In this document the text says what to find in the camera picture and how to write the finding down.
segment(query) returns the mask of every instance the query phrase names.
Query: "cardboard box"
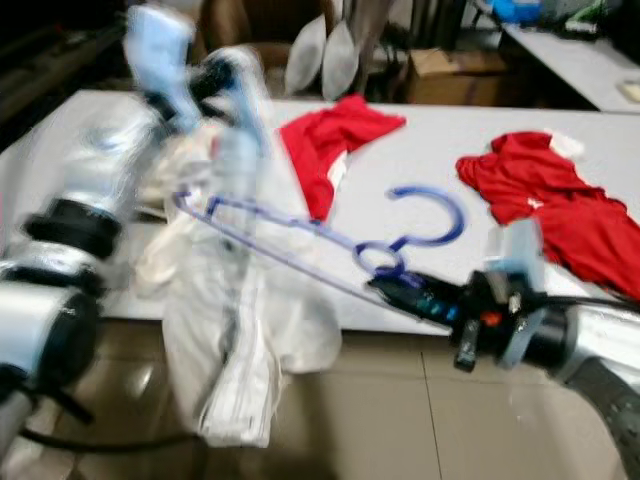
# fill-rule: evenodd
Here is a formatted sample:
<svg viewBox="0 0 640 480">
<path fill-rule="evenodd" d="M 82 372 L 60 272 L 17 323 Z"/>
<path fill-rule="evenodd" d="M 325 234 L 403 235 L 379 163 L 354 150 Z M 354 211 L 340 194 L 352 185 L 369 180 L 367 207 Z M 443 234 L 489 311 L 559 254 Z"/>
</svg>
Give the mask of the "cardboard box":
<svg viewBox="0 0 640 480">
<path fill-rule="evenodd" d="M 407 102 L 427 105 L 525 106 L 526 79 L 498 52 L 410 52 Z"/>
</svg>

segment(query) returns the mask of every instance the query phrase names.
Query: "white garment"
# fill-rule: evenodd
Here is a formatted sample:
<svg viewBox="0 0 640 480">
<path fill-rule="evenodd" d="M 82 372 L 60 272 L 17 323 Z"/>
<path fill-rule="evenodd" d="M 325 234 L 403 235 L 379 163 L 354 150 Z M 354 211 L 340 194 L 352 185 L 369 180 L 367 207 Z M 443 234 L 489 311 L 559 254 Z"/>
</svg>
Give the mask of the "white garment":
<svg viewBox="0 0 640 480">
<path fill-rule="evenodd" d="M 189 168 L 201 165 L 202 158 L 184 152 L 174 158 L 182 165 L 179 171 L 189 172 L 177 183 L 187 181 L 197 190 L 194 208 L 202 207 L 208 196 L 222 194 L 308 217 L 290 160 L 265 125 L 268 104 L 255 58 L 238 48 L 213 55 L 253 72 L 243 77 L 244 100 L 234 102 L 246 115 L 258 112 L 259 121 L 241 120 L 249 127 L 220 133 L 208 182 L 202 176 L 207 170 Z M 266 145 L 256 142 L 260 136 Z M 203 138 L 205 146 L 195 149 L 201 153 L 211 143 Z M 244 210 L 221 206 L 215 218 L 293 255 L 309 253 L 313 243 L 308 232 L 268 223 Z M 154 272 L 155 260 L 161 266 Z M 147 248 L 137 276 L 144 291 L 154 279 L 162 283 L 170 278 L 163 332 L 172 384 L 186 425 L 212 446 L 266 446 L 282 372 L 328 368 L 340 350 L 338 322 L 323 300 L 322 285 L 183 213 Z"/>
</svg>

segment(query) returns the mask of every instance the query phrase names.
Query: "cable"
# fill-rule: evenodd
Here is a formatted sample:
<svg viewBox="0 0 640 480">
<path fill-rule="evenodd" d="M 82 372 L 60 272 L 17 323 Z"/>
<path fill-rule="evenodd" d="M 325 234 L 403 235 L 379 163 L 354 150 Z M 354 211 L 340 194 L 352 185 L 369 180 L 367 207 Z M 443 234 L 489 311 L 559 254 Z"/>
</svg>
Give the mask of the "cable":
<svg viewBox="0 0 640 480">
<path fill-rule="evenodd" d="M 640 314 L 640 304 L 609 298 L 569 297 L 556 295 L 540 295 L 537 300 L 542 307 L 571 307 L 577 305 L 608 307 Z"/>
<path fill-rule="evenodd" d="M 159 440 L 153 440 L 149 442 L 133 442 L 133 443 L 121 443 L 121 444 L 91 444 L 82 442 L 73 442 L 71 440 L 64 440 L 61 438 L 51 437 L 39 432 L 34 432 L 28 428 L 22 429 L 20 436 L 23 438 L 43 445 L 48 448 L 54 448 L 56 450 L 67 450 L 73 453 L 84 453 L 94 455 L 125 455 L 133 453 L 142 453 L 151 450 L 159 450 L 161 448 L 167 448 L 180 443 L 185 443 L 193 440 L 197 440 L 199 437 L 192 434 L 176 434 L 171 435 Z"/>
</svg>

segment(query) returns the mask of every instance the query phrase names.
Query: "white desk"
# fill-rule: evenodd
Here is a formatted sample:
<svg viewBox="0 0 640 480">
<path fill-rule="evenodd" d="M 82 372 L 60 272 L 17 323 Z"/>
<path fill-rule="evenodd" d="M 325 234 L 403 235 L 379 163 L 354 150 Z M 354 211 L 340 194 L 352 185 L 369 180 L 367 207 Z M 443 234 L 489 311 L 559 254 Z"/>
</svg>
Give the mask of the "white desk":
<svg viewBox="0 0 640 480">
<path fill-rule="evenodd" d="M 601 112 L 640 113 L 640 104 L 628 101 L 618 90 L 621 81 L 640 79 L 640 66 L 608 40 L 564 40 L 512 25 L 504 30 Z"/>
<path fill-rule="evenodd" d="M 48 128 L 40 130 L 40 138 L 31 148 L 27 173 L 20 182 L 31 188 L 20 195 L 18 211 L 25 213 L 37 208 L 59 176 L 64 148 L 71 136 L 88 115 L 114 101 L 126 101 L 126 97 L 107 92 L 80 92 L 52 116 L 56 121 L 46 120 Z M 319 103 L 275 102 L 275 123 L 282 124 L 322 107 Z M 384 193 L 391 187 L 408 184 L 434 185 L 449 191 L 464 206 L 466 230 L 449 245 L 410 249 L 407 252 L 410 268 L 464 282 L 473 269 L 482 265 L 487 234 L 495 223 L 485 202 L 458 180 L 454 165 L 460 156 L 482 152 L 492 138 L 508 131 L 552 128 L 584 142 L 587 155 L 578 165 L 580 174 L 586 181 L 604 186 L 613 197 L 624 200 L 631 215 L 640 220 L 640 170 L 637 167 L 640 116 L 401 105 L 379 109 L 406 116 L 407 126 L 353 156 L 338 193 L 331 224 L 335 230 L 360 241 L 389 241 L 406 233 L 434 235 L 448 226 L 443 210 L 420 199 L 394 203 L 386 199 Z M 12 157 L 15 161 L 17 150 L 0 156 L 0 179 L 5 187 L 17 183 L 15 177 L 12 180 L 1 173 L 11 165 Z M 144 244 L 145 234 L 148 238 L 154 228 L 157 227 L 134 227 L 134 257 L 135 250 Z M 318 258 L 324 258 L 324 269 L 354 286 L 366 280 L 348 252 L 326 242 L 318 248 Z M 547 288 L 554 293 L 578 293 L 573 283 L 558 272 L 557 268 L 549 267 Z M 443 333 L 343 294 L 336 294 L 333 301 L 342 325 L 348 329 Z M 108 313 L 160 320 L 163 303 L 160 298 L 143 300 L 127 291 Z"/>
</svg>

